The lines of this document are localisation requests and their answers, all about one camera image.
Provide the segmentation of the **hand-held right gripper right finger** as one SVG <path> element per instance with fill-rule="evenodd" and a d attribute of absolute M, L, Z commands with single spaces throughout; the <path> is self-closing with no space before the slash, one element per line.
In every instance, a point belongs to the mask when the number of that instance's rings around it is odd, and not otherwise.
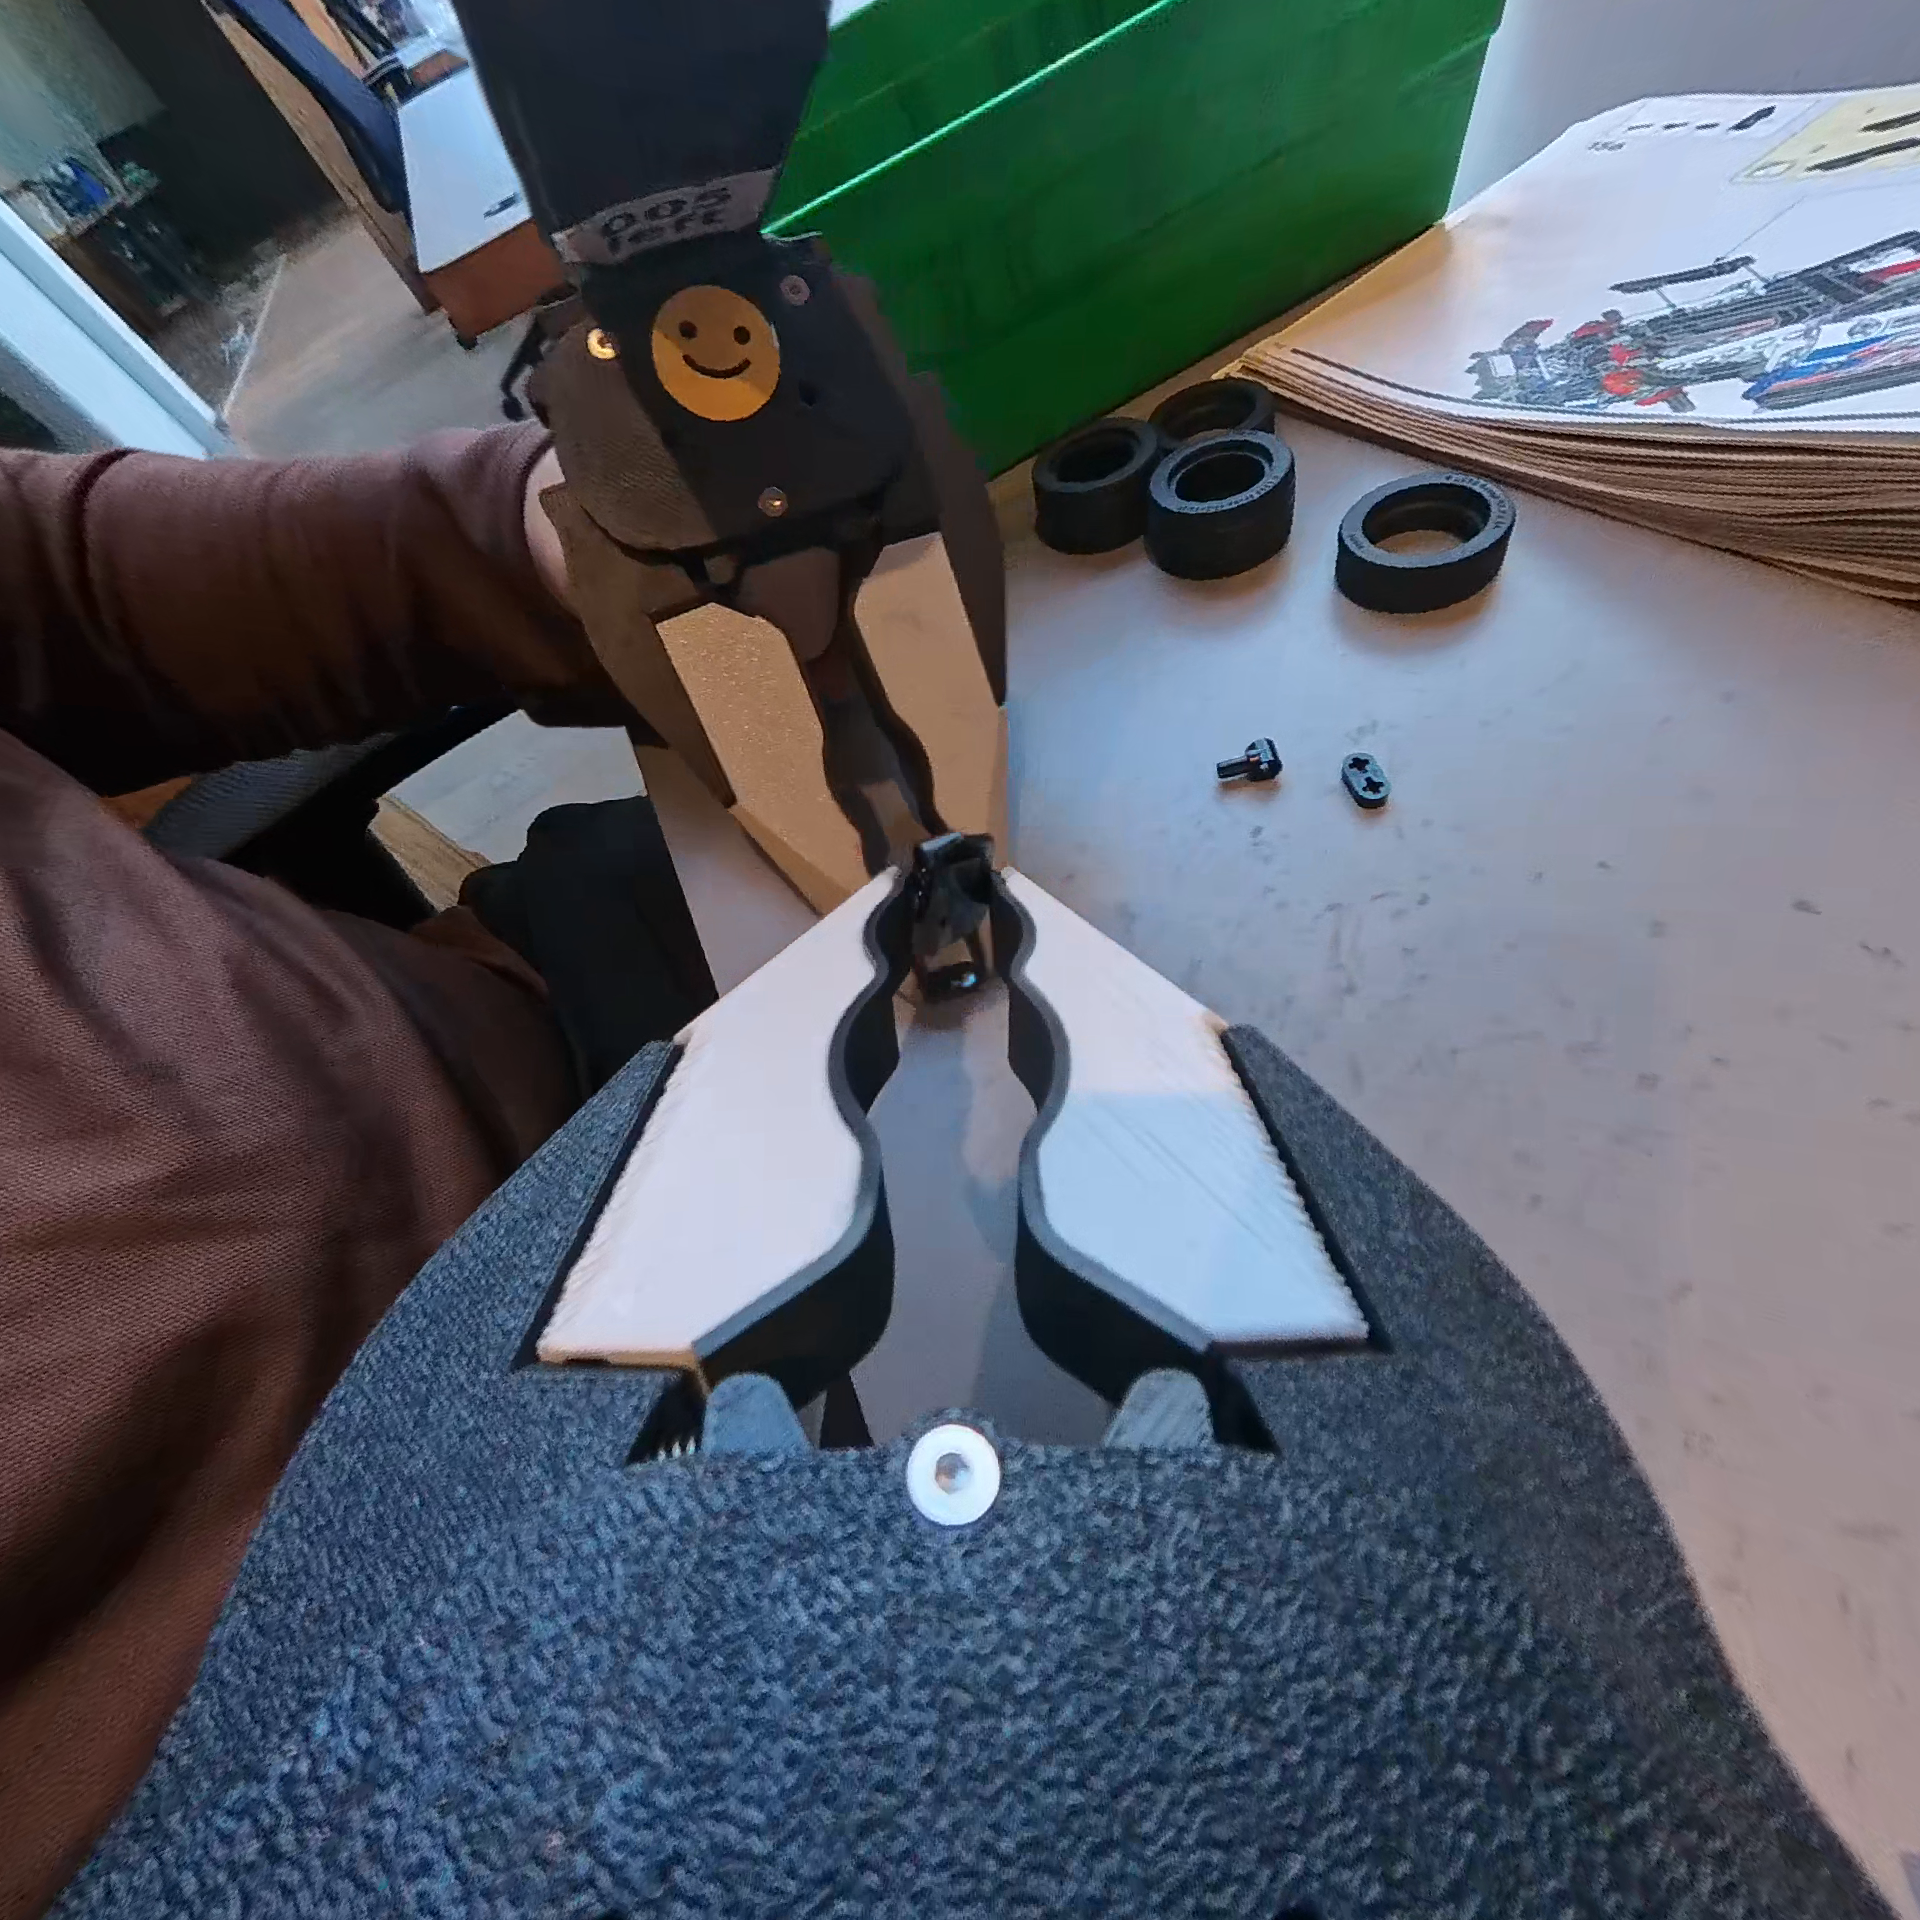
<path fill-rule="evenodd" d="M 1239 1363 L 1359 1354 L 1374 1329 L 1227 1025 L 1014 870 L 992 930 L 1035 1111 L 1016 1160 L 1024 1332 L 1115 1409 L 1172 1375 L 1213 1441 L 1270 1449 Z"/>

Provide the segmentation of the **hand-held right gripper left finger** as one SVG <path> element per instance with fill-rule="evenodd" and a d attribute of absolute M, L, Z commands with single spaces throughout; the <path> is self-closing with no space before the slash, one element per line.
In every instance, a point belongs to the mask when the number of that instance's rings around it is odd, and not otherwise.
<path fill-rule="evenodd" d="M 885 871 L 677 1035 L 533 1331 L 542 1367 L 668 1376 L 640 1449 L 697 1447 L 735 1376 L 827 1401 L 880 1345 L 895 1247 L 870 1115 L 907 947 Z"/>

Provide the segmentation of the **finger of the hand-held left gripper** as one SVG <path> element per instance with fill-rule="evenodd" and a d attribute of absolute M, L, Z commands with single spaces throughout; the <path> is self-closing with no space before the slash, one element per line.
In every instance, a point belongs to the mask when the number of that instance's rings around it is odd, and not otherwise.
<path fill-rule="evenodd" d="M 831 667 L 838 590 L 779 590 L 772 607 L 701 607 L 660 626 L 664 658 L 725 782 L 725 811 L 819 915 L 905 858 L 876 804 L 893 791 L 837 788 L 815 676 Z"/>
<path fill-rule="evenodd" d="M 865 873 L 935 833 L 1005 844 L 1005 716 L 945 545 L 891 545 L 854 592 L 870 663 L 854 700 L 854 836 Z"/>

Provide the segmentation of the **black star-printed brick piece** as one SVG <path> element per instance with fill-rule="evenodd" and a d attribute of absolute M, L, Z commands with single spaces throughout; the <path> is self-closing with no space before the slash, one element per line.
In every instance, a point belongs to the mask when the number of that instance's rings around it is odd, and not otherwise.
<path fill-rule="evenodd" d="M 915 846 L 905 879 L 907 962 L 918 1004 L 960 1002 L 997 979 L 997 846 L 985 833 L 940 833 Z"/>

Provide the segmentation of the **person's left forearm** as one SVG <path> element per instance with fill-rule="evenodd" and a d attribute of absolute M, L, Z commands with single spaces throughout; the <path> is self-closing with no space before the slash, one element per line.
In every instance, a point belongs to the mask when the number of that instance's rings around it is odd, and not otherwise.
<path fill-rule="evenodd" d="M 545 443 L 520 424 L 279 463 L 7 449 L 5 809 L 342 747 L 461 704 L 628 720 L 524 543 Z"/>

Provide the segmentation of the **person's left hand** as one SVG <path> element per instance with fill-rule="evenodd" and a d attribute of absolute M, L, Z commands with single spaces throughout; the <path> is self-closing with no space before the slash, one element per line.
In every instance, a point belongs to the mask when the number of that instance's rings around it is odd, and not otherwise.
<path fill-rule="evenodd" d="M 565 545 L 560 540 L 560 530 L 551 519 L 545 506 L 548 495 L 558 495 L 565 487 L 565 474 L 560 467 L 560 456 L 548 441 L 542 449 L 542 456 L 531 465 L 524 492 L 520 492 L 520 532 L 526 550 L 531 554 L 531 563 L 535 575 L 545 590 L 548 600 L 565 608 L 568 616 L 575 614 L 573 595 L 572 595 L 572 579 Z"/>

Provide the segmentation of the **black toy tire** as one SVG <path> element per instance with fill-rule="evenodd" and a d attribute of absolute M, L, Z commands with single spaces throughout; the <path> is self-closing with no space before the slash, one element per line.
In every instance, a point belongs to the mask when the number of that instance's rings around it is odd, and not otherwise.
<path fill-rule="evenodd" d="M 1293 451 L 1277 434 L 1203 434 L 1171 451 L 1149 478 L 1145 554 L 1189 583 L 1257 569 L 1287 546 L 1296 497 Z"/>
<path fill-rule="evenodd" d="M 1161 449 L 1176 451 L 1216 434 L 1273 434 L 1277 400 L 1257 380 L 1216 375 L 1165 395 L 1147 420 Z"/>
<path fill-rule="evenodd" d="M 1425 616 L 1484 592 L 1504 568 L 1517 511 L 1463 472 L 1416 472 L 1359 497 L 1335 536 L 1335 587 L 1380 616 Z"/>
<path fill-rule="evenodd" d="M 1037 540 L 1065 556 L 1104 556 L 1145 536 L 1163 434 L 1142 418 L 1104 417 L 1049 446 L 1030 467 Z"/>

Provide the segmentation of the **person's black pants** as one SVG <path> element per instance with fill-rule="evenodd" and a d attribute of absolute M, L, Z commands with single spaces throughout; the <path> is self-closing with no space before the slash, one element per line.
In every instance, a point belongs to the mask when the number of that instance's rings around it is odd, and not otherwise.
<path fill-rule="evenodd" d="M 649 798 L 542 811 L 520 854 L 468 873 L 459 902 L 539 974 L 588 1095 L 717 1004 Z"/>

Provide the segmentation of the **white wooden-edged table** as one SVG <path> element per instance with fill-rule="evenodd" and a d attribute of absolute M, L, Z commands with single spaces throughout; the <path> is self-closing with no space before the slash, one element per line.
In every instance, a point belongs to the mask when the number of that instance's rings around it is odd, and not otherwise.
<path fill-rule="evenodd" d="M 398 132 L 417 278 L 472 351 L 565 288 L 565 271 L 468 64 L 403 104 Z"/>

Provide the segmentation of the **green plastic bin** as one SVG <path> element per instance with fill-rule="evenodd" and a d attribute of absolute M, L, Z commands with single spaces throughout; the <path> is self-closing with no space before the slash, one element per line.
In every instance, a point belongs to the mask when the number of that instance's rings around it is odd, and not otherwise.
<path fill-rule="evenodd" d="M 865 278 L 1004 474 L 1446 211 L 1500 2 L 885 2 L 766 226 Z"/>

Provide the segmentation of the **open toy instruction booklet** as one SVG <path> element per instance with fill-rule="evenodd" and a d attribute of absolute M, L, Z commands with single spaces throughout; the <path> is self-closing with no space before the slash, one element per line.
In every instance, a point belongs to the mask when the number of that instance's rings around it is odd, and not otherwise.
<path fill-rule="evenodd" d="M 1917 84 L 1615 108 L 1252 345 L 1289 409 L 1917 601 Z"/>

